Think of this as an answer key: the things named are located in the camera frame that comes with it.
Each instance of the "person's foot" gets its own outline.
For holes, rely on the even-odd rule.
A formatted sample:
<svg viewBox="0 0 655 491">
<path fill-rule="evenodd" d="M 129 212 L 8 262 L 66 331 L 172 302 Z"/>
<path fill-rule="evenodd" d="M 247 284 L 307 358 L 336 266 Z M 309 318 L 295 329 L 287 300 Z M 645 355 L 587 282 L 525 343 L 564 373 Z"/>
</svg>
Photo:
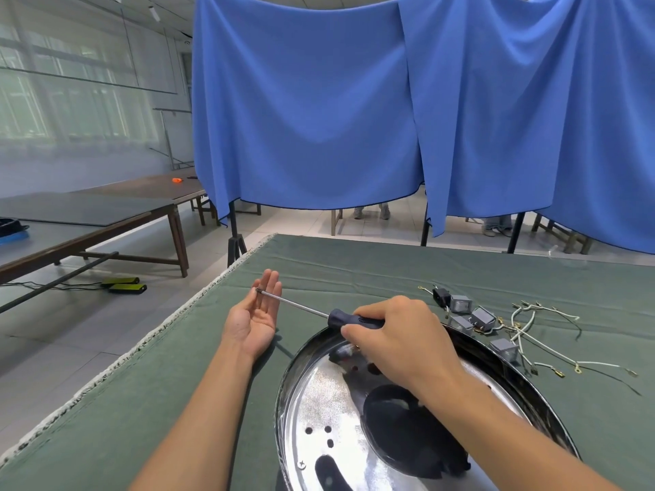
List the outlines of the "person's foot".
<svg viewBox="0 0 655 491">
<path fill-rule="evenodd" d="M 388 221 L 391 216 L 391 211 L 389 210 L 389 204 L 382 203 L 380 204 L 380 219 L 383 221 Z"/>
</svg>

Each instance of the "track light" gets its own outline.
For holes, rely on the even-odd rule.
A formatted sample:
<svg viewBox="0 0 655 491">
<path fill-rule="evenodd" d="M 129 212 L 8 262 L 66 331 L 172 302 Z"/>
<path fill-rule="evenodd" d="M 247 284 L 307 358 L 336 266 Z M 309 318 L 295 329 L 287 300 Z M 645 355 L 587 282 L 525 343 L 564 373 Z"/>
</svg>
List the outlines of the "track light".
<svg viewBox="0 0 655 491">
<path fill-rule="evenodd" d="M 148 10 L 150 10 L 150 13 L 152 14 L 152 18 L 155 19 L 157 22 L 161 22 L 161 18 L 159 17 L 159 14 L 155 10 L 155 7 L 152 5 L 148 7 Z"/>
</svg>

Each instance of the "shiny metal plate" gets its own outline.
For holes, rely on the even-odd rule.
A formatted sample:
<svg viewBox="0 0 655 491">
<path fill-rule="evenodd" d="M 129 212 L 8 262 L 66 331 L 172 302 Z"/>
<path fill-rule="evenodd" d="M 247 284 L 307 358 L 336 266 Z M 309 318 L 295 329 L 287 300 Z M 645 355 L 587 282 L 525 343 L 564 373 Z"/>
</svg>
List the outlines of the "shiny metal plate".
<svg viewBox="0 0 655 491">
<path fill-rule="evenodd" d="M 476 339 L 447 330 L 465 370 L 485 382 L 510 410 L 578 456 L 561 422 L 527 379 Z M 326 329 L 307 342 L 284 375 L 276 406 L 278 455 L 289 489 L 496 489 L 471 457 L 470 469 L 458 477 L 448 472 L 438 478 L 416 472 L 411 475 L 407 465 L 411 467 L 416 462 L 390 463 L 389 456 L 378 445 L 380 438 L 373 434 L 364 416 L 371 406 L 366 402 L 369 395 L 389 385 L 394 386 L 338 333 Z M 389 403 L 398 404 L 397 409 L 402 411 L 412 402 L 394 399 Z M 399 430 L 379 424 L 375 427 L 382 439 Z M 420 430 L 417 435 L 423 436 Z M 397 453 L 397 448 L 390 450 Z M 416 460 L 422 454 L 407 455 Z"/>
</svg>

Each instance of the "screwdriver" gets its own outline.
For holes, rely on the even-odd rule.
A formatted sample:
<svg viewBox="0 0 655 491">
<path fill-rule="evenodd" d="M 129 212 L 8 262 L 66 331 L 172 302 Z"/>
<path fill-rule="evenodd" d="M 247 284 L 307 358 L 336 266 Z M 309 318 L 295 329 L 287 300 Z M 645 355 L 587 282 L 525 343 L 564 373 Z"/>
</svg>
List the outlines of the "screwdriver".
<svg viewBox="0 0 655 491">
<path fill-rule="evenodd" d="M 272 295 L 271 293 L 268 293 L 260 288 L 257 288 L 257 292 L 260 295 L 265 295 L 267 297 L 275 298 L 276 300 L 279 300 L 284 303 L 288 303 L 289 305 L 295 306 L 296 308 L 300 308 L 300 310 L 304 310 L 309 313 L 314 313 L 314 315 L 323 317 L 323 319 L 327 319 L 328 327 L 331 329 L 341 329 L 341 326 L 346 324 L 359 324 L 368 329 L 380 329 L 384 325 L 383 319 L 369 319 L 367 317 L 362 317 L 361 315 L 351 315 L 349 313 L 343 312 L 342 310 L 339 310 L 339 308 L 335 308 L 328 315 L 327 313 L 319 312 L 318 310 L 314 310 L 313 308 L 309 308 L 308 306 L 305 305 L 300 305 L 299 303 L 292 302 L 291 300 L 287 300 L 286 298 L 279 297 L 277 295 Z"/>
</svg>

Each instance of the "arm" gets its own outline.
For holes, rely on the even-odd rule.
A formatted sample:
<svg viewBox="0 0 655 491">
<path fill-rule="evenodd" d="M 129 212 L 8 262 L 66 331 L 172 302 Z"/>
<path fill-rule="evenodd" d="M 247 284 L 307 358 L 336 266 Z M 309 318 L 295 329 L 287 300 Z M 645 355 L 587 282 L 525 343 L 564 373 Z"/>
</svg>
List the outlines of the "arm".
<svg viewBox="0 0 655 491">
<path fill-rule="evenodd" d="M 254 361 L 275 335 L 282 294 L 278 273 L 266 270 L 228 314 L 214 358 L 189 404 L 139 472 L 131 491 L 227 489 L 236 429 Z"/>
<path fill-rule="evenodd" d="M 428 407 L 501 490 L 618 490 L 507 409 L 469 375 L 438 318 L 420 300 L 395 297 L 355 310 L 382 329 L 341 329 L 393 382 Z"/>
</svg>

